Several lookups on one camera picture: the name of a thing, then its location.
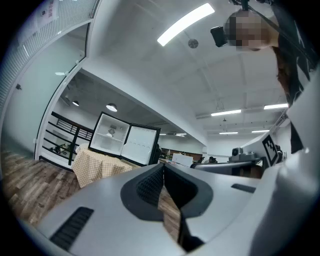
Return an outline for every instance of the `refrigerator door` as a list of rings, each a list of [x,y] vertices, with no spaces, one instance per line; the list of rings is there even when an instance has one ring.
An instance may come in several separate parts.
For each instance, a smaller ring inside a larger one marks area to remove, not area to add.
[[[131,124],[121,156],[137,165],[150,165],[157,147],[160,128]]]
[[[129,123],[102,112],[88,148],[98,153],[119,157],[129,129]]]

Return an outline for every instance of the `person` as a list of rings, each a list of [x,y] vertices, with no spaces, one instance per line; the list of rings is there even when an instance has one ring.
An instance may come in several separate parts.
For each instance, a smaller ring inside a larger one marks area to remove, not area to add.
[[[319,56],[293,18],[279,4],[274,4],[271,7],[274,16],[269,20],[303,47],[311,61],[251,10],[240,9],[231,14],[223,29],[228,43],[239,49],[259,51],[268,47],[272,48],[277,62],[277,79],[285,92],[290,107],[310,81],[312,72],[316,68],[314,64],[318,63]],[[292,154],[303,148],[292,123],[290,142]]]
[[[276,163],[278,164],[278,163],[282,162],[282,157],[283,157],[284,153],[283,153],[283,151],[281,150],[281,147],[280,147],[279,145],[275,145],[275,149],[276,149],[276,151],[277,151],[277,153],[278,153],[278,156],[279,156],[279,159],[278,159],[278,161],[276,162]]]
[[[159,144],[156,144],[156,148],[155,148],[154,156],[153,156],[153,160],[152,160],[152,165],[158,163],[160,154],[161,154],[161,147],[159,146]]]
[[[204,164],[216,164],[218,163],[217,160],[213,157],[213,156],[210,156],[208,160],[205,160],[203,162]]]
[[[201,164],[204,159],[205,159],[204,157],[201,157],[201,158],[198,160],[197,163],[198,163],[198,164]]]

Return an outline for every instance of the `table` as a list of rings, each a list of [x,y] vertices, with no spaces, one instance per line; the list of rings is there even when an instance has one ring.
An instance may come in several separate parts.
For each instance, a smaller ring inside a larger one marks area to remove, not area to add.
[[[87,148],[77,148],[72,163],[80,188],[99,179],[125,173],[140,166],[126,160],[93,152]]]

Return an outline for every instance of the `vent grille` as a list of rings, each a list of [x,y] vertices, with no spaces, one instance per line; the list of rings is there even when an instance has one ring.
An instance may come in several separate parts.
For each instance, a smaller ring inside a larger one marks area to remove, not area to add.
[[[53,234],[50,241],[68,251],[88,222],[94,210],[79,207],[66,222]]]

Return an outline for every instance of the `sticker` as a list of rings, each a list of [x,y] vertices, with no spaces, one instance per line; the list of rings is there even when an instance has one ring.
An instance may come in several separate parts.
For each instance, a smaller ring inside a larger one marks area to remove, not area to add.
[[[266,155],[268,157],[270,166],[273,166],[278,158],[278,153],[274,142],[270,135],[268,135],[263,141],[262,144],[264,146]]]

